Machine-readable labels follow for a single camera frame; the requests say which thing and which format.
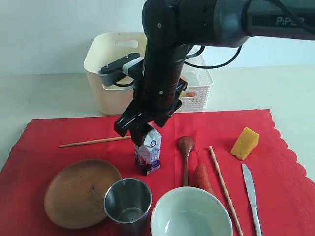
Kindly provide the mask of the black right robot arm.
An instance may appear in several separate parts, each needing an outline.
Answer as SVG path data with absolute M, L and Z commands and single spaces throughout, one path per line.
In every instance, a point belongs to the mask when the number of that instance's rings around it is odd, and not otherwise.
M 163 127 L 180 108 L 187 83 L 180 75 L 195 45 L 240 48 L 250 37 L 314 40 L 312 0 L 148 0 L 142 10 L 147 38 L 136 69 L 133 100 L 115 122 L 120 135 L 141 145 L 149 122 Z

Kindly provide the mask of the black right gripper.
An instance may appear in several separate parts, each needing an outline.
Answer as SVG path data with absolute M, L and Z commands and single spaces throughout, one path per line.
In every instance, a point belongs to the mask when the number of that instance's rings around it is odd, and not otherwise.
M 135 82 L 133 100 L 114 123 L 119 135 L 124 136 L 130 130 L 132 141 L 143 145 L 151 131 L 148 122 L 165 126 L 180 106 L 176 90 L 188 50 L 185 44 L 162 49 L 147 44 L 143 76 Z

